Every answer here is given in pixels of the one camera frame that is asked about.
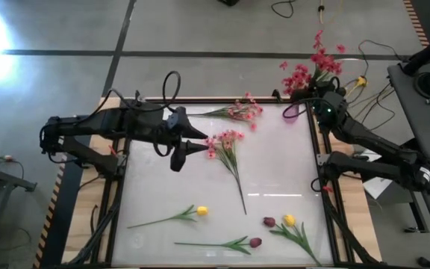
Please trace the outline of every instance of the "yellow tulip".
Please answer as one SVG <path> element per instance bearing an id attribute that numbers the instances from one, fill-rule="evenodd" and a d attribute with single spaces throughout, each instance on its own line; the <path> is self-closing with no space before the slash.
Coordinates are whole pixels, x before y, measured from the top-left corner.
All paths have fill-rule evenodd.
<path id="1" fill-rule="evenodd" d="M 199 206 L 197 208 L 197 215 L 198 216 L 205 216 L 206 214 L 208 214 L 208 207 L 206 207 L 206 206 Z"/>
<path id="2" fill-rule="evenodd" d="M 296 219 L 292 215 L 285 215 L 283 217 L 283 220 L 284 220 L 284 224 L 286 224 L 286 226 L 288 227 L 293 227 L 296 224 Z"/>

